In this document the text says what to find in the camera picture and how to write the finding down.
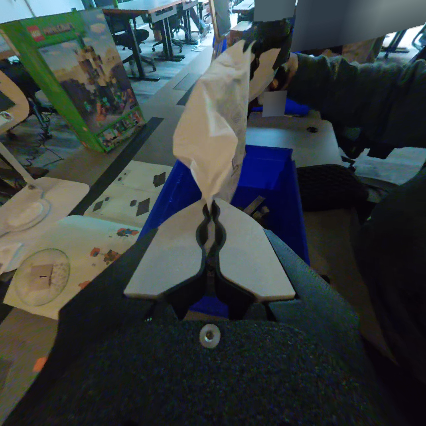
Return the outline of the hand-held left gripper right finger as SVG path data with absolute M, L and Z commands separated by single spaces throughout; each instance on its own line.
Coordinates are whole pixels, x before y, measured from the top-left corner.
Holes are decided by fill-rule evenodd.
M 296 292 L 264 228 L 243 211 L 215 199 L 218 223 L 225 231 L 219 249 L 222 276 L 253 294 L 257 301 L 293 300 Z

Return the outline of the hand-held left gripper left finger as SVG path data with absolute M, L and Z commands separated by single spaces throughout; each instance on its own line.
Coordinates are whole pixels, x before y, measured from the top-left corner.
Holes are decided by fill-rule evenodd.
M 195 278 L 206 258 L 210 220 L 208 205 L 201 199 L 162 223 L 124 295 L 159 298 L 175 286 Z

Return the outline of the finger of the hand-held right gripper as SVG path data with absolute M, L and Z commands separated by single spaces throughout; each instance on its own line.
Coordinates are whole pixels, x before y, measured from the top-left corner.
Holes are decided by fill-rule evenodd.
M 250 77 L 249 102 L 262 95 L 274 79 L 273 66 L 279 53 L 280 49 L 270 49 L 260 55 L 258 67 Z

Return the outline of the white printed paper bag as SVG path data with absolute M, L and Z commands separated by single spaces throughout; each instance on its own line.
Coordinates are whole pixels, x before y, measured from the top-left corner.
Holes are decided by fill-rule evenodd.
M 186 165 L 211 208 L 230 203 L 246 155 L 251 51 L 239 41 L 198 79 L 173 135 L 173 155 Z

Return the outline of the building instruction booklet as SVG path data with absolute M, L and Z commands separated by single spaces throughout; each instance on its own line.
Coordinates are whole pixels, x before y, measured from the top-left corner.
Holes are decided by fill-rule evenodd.
M 136 243 L 171 170 L 130 161 L 83 215 L 59 220 L 31 243 L 3 304 L 57 320 L 68 301 Z

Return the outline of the blue plastic bin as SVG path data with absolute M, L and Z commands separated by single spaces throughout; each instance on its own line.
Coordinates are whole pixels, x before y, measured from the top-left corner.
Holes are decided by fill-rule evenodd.
M 248 146 L 237 190 L 229 204 L 242 211 L 258 195 L 266 198 L 265 203 L 270 209 L 270 228 L 264 230 L 295 289 L 293 300 L 257 301 L 253 294 L 222 276 L 219 271 L 219 249 L 225 240 L 225 231 L 219 225 L 219 209 L 215 201 L 210 213 L 209 240 L 205 245 L 206 258 L 202 270 L 195 278 L 184 281 L 159 298 L 140 299 L 168 302 L 179 318 L 183 318 L 193 306 L 200 303 L 205 305 L 206 302 L 208 307 L 213 308 L 212 315 L 223 316 L 226 309 L 227 318 L 231 320 L 243 319 L 250 309 L 260 307 L 266 311 L 266 316 L 278 322 L 285 318 L 279 313 L 279 308 L 300 308 L 301 296 L 296 288 L 296 279 L 285 256 L 279 254 L 281 246 L 284 246 L 284 250 L 289 249 L 290 260 L 301 261 L 302 267 L 309 265 L 299 185 L 291 156 L 289 149 Z M 142 234 L 150 230 L 157 232 L 169 217 L 198 200 L 201 200 L 201 192 L 189 168 L 177 161 Z
M 255 98 L 249 104 L 249 111 L 254 113 L 263 114 L 263 104 L 260 103 L 258 98 Z M 307 116 L 310 108 L 306 105 L 298 104 L 292 100 L 287 100 L 285 104 L 284 115 L 304 117 Z

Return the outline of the person's right forearm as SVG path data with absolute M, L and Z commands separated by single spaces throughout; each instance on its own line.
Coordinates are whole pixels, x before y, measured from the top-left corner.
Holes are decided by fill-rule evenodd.
M 349 63 L 343 57 L 296 54 L 288 98 L 343 131 L 359 129 L 355 146 L 386 158 L 394 149 L 426 147 L 426 63 Z

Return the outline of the pale grey desk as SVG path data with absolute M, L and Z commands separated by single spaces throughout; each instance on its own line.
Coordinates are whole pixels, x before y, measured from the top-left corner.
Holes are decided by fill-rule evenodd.
M 291 149 L 297 168 L 344 165 L 332 124 L 316 111 L 305 117 L 263 117 L 253 112 L 248 118 L 246 143 Z

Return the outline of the person's right hand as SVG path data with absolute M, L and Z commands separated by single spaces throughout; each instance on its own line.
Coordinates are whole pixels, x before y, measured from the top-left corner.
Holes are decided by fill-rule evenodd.
M 269 84 L 270 92 L 287 90 L 291 79 L 298 69 L 298 56 L 292 52 L 289 55 L 287 62 L 281 65 L 274 74 L 274 78 Z

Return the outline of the heap of dark grey bricks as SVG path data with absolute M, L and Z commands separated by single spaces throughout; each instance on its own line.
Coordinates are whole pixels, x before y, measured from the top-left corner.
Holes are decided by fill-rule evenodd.
M 266 198 L 258 195 L 247 207 L 242 211 L 255 220 L 264 229 L 268 230 L 270 209 L 265 203 Z

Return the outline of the black textured pad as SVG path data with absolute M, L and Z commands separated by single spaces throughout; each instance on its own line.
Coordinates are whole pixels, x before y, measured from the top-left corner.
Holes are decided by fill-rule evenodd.
M 322 164 L 296 168 L 304 212 L 351 209 L 367 201 L 369 192 L 344 166 Z

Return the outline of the long office table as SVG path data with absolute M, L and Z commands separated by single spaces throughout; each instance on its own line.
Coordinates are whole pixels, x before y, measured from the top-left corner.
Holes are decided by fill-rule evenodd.
M 114 2 L 114 6 L 103 6 L 103 10 L 106 16 L 123 16 L 127 19 L 136 19 L 144 15 L 147 16 L 148 21 L 154 26 L 157 24 L 162 35 L 163 51 L 157 59 L 163 62 L 181 62 L 185 56 L 175 55 L 172 47 L 172 26 L 170 20 L 177 18 L 178 13 L 183 13 L 184 20 L 184 31 L 186 45 L 195 45 L 195 41 L 191 39 L 191 29 L 189 23 L 189 8 L 198 6 L 200 1 L 125 1 L 123 3 Z M 136 46 L 133 47 L 133 55 L 138 70 L 138 77 L 136 79 L 140 81 L 158 81 L 157 77 L 148 77 L 143 69 L 139 52 Z

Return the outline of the black office chair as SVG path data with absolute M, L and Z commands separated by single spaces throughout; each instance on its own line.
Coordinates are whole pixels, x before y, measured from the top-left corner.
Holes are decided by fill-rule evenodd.
M 134 65 L 136 60 L 133 55 L 134 45 L 138 49 L 140 60 L 152 66 L 153 72 L 157 71 L 155 63 L 152 59 L 142 56 L 140 45 L 149 37 L 149 32 L 145 29 L 136 29 L 136 21 L 123 16 L 114 15 L 108 18 L 108 25 L 116 46 L 122 46 L 123 49 L 131 51 L 131 55 L 122 60 L 123 64 L 129 64 L 131 72 L 134 73 Z

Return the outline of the person's dark green jacket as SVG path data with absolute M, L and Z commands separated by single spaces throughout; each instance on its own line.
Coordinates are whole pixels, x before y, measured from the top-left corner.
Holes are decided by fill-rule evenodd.
M 392 395 L 409 425 L 425 425 L 426 173 L 397 186 L 354 237 L 354 257 L 400 370 Z

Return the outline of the green toy set box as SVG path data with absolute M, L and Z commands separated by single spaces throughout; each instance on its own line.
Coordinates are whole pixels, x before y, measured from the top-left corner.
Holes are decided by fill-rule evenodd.
M 10 21 L 1 35 L 88 150 L 110 152 L 145 126 L 101 9 Z

